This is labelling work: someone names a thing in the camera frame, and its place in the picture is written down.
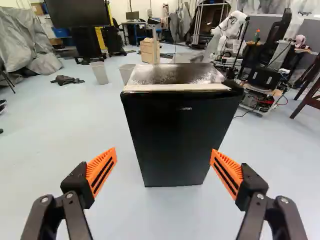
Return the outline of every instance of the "blue bin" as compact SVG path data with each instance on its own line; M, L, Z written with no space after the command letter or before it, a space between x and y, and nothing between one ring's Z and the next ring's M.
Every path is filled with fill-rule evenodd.
M57 38L67 38L70 37L69 29L67 28L55 28L52 27L52 30Z
M44 14L49 14L47 5L45 3L42 3L42 11L43 11Z

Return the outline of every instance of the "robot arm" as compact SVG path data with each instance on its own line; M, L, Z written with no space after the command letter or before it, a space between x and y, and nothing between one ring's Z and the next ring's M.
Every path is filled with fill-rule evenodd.
M308 240L293 200L284 196L266 196L268 184L246 163L241 165L222 153L212 150L210 165L245 212L236 240L259 240L266 220L274 240Z
M246 18L247 15L243 12L233 11L219 26L211 30L213 37L206 47L204 58L208 59L211 54L218 55L224 53L226 40L238 36L241 25L246 21Z
M63 219L70 240L92 240L84 209L92 206L116 162L114 148L81 162L62 181L63 195L44 195L34 201L21 240L55 240ZM267 197L268 184L246 163L240 165L213 149L210 165L245 212L236 240L259 240L264 220L274 240L308 240L294 201Z
M92 240L84 209L92 206L116 163L114 148L88 163L81 162L62 181L63 195L47 194L34 201L21 240L55 240L63 219L70 240Z

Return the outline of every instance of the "computer monitor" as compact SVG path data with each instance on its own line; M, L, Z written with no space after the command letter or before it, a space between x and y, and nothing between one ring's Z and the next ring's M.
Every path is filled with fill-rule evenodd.
M139 19L139 11L128 11L125 13L125 18L127 20L135 20Z
M44 0L55 28L95 27L110 24L103 0Z

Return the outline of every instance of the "mini fridge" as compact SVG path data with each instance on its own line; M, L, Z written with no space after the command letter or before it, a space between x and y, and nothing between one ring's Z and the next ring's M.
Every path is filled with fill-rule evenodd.
M244 91L210 63L136 65L120 94L146 187L200 185Z

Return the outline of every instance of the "trash can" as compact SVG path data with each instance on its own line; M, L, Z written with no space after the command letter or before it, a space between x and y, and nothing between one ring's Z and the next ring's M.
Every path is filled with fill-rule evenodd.
M108 84L108 77L103 61L95 61L90 63L96 80L100 85Z
M119 71L124 85L126 85L129 81L131 73L134 70L135 66L135 64L125 64L119 67Z

